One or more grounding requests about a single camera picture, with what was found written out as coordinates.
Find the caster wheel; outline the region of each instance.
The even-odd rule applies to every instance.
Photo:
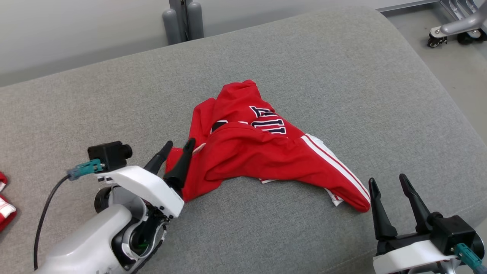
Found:
[[[477,38],[477,41],[479,41],[480,43],[483,41],[487,41],[487,34],[482,29],[479,29],[479,31],[480,31],[480,37]]]
[[[468,35],[468,33],[463,32],[458,34],[457,41],[462,45],[470,45],[473,43],[473,41],[475,41],[475,39]]]
[[[428,47],[435,48],[442,43],[441,39],[438,38],[430,38],[428,39]]]

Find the gray cushion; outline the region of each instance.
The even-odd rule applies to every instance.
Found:
[[[487,148],[445,89],[378,12],[306,14],[66,71],[0,89],[0,170],[19,216],[0,234],[5,273],[32,270],[45,199],[91,145],[121,140],[143,165],[171,139],[182,146],[192,109],[229,82],[321,138],[363,183],[373,176],[399,233],[414,218],[405,173],[432,211],[471,225],[487,216]],[[40,239],[48,250],[95,215],[94,176],[57,192]],[[188,203],[141,273],[367,273],[370,212],[333,206],[298,182],[225,181]]]

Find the black cable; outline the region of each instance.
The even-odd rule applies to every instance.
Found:
[[[44,222],[44,218],[46,217],[46,212],[47,208],[49,207],[49,204],[51,203],[51,200],[53,199],[54,193],[56,193],[56,190],[59,188],[59,186],[66,181],[70,175],[66,175],[59,181],[56,186],[51,190],[51,194],[49,194],[49,197],[47,197],[46,204],[44,205],[44,209],[42,210],[42,214],[40,215],[40,220],[39,224],[37,225],[37,231],[36,231],[36,239],[34,240],[34,270],[37,270],[37,250],[39,248],[39,237],[40,237],[40,230],[42,229],[42,223]]]

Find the metal leg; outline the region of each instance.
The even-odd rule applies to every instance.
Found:
[[[454,13],[457,17],[461,11],[457,5],[450,5],[452,0],[442,0],[442,5],[450,12]],[[430,30],[430,36],[432,38],[442,38],[448,35],[459,34],[463,32],[469,32],[473,38],[479,38],[480,32],[477,30],[487,20],[487,2],[484,2],[477,10],[477,12],[468,16],[464,20],[448,23],[439,27],[434,27]]]
[[[458,0],[458,3],[462,6],[463,9],[467,11],[468,14],[473,14],[479,8],[472,0]]]

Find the teal connector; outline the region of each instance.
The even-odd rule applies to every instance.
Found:
[[[487,274],[487,269],[482,266],[482,260],[466,244],[457,244],[454,252],[475,274]]]
[[[68,170],[69,181],[74,181],[83,175],[103,171],[100,159],[93,159],[89,162],[77,165],[75,168]]]

